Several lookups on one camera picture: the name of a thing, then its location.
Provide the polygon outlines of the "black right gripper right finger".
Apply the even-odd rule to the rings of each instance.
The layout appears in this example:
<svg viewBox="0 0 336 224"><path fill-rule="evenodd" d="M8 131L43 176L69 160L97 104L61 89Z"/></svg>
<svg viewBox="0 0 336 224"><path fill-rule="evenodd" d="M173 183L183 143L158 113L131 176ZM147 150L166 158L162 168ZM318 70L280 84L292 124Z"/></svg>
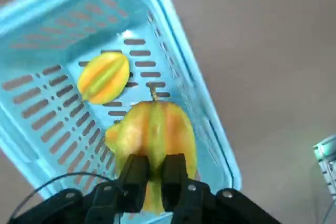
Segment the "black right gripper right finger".
<svg viewBox="0 0 336 224"><path fill-rule="evenodd" d="M241 192L212 194L208 184L190 179L183 154L167 155L161 170L162 204L171 223L279 223Z"/></svg>

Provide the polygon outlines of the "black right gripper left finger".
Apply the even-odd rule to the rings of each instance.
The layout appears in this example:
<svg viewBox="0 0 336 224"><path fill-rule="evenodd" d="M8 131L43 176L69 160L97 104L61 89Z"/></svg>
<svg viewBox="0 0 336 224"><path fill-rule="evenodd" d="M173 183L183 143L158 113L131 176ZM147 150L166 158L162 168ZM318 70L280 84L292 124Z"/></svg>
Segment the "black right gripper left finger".
<svg viewBox="0 0 336 224"><path fill-rule="evenodd" d="M20 214L25 204L50 184L70 176L101 178L87 195L67 188ZM28 194L14 209L9 223L121 223L124 213L139 213L149 181L149 160L146 156L129 155L117 179L89 172L57 176Z"/></svg>

